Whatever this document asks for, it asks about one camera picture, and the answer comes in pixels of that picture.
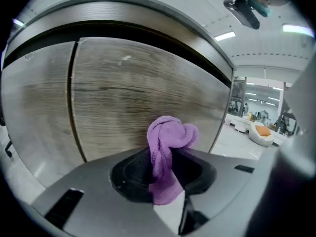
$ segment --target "white ceiling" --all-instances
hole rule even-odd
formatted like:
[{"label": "white ceiling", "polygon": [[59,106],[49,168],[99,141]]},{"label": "white ceiling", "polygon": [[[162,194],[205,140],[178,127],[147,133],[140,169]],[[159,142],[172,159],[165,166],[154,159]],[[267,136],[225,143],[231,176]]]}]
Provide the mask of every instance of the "white ceiling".
[{"label": "white ceiling", "polygon": [[[31,0],[18,19],[27,22],[47,7],[63,0]],[[233,30],[236,37],[219,41],[237,67],[237,76],[277,79],[293,83],[310,59],[315,40],[284,33],[282,24],[308,26],[293,5],[273,8],[269,18],[256,13],[259,30],[241,25],[223,6],[223,0],[159,0],[192,17],[211,36]]]}]

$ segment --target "floor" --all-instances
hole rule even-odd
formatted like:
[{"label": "floor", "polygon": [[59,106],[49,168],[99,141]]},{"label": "floor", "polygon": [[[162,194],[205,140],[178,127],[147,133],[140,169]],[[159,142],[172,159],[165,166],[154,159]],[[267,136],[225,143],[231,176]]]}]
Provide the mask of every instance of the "floor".
[{"label": "floor", "polygon": [[[4,148],[8,141],[6,128],[0,127],[0,163],[4,177],[15,196],[31,204],[45,187],[30,173],[13,146],[10,147],[12,158],[6,155]],[[225,157],[259,159],[264,149],[251,141],[248,134],[240,133],[230,125],[224,125],[211,153]],[[155,212],[175,234],[181,221],[183,202],[184,193],[169,205],[154,206]]]}]

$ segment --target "purple cloth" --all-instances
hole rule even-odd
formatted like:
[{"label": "purple cloth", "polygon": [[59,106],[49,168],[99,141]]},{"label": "purple cloth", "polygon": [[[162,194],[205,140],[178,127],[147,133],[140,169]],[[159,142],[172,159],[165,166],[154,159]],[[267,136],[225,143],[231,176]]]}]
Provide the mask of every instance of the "purple cloth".
[{"label": "purple cloth", "polygon": [[190,147],[198,138],[198,129],[192,124],[182,124],[177,118],[162,116],[148,128],[147,140],[153,165],[153,180],[149,191],[153,193],[154,204],[173,202],[183,191],[173,174],[170,148]]}]

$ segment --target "dark rectangular slot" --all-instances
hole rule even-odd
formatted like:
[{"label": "dark rectangular slot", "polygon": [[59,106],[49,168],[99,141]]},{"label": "dark rectangular slot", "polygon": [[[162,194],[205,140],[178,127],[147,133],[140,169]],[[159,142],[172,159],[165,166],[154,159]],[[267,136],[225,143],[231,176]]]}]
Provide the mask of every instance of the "dark rectangular slot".
[{"label": "dark rectangular slot", "polygon": [[244,165],[237,165],[234,169],[238,169],[244,172],[252,173],[255,169]]},{"label": "dark rectangular slot", "polygon": [[45,219],[47,219],[54,226],[62,229],[82,196],[82,191],[74,189],[67,190],[67,192],[46,214]]}]

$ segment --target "white wall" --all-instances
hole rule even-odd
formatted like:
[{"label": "white wall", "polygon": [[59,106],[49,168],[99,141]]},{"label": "white wall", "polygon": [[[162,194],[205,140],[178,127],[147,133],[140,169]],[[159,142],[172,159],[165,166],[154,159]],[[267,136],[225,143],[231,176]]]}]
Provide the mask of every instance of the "white wall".
[{"label": "white wall", "polygon": [[262,104],[254,102],[254,101],[249,101],[247,99],[245,99],[245,103],[248,104],[248,107],[249,107],[248,112],[251,112],[252,114],[266,110],[269,113],[269,119],[271,119],[270,121],[268,121],[268,124],[269,123],[274,124],[277,121],[278,114],[277,114],[277,107],[276,106],[269,106],[266,104],[262,105]]}]

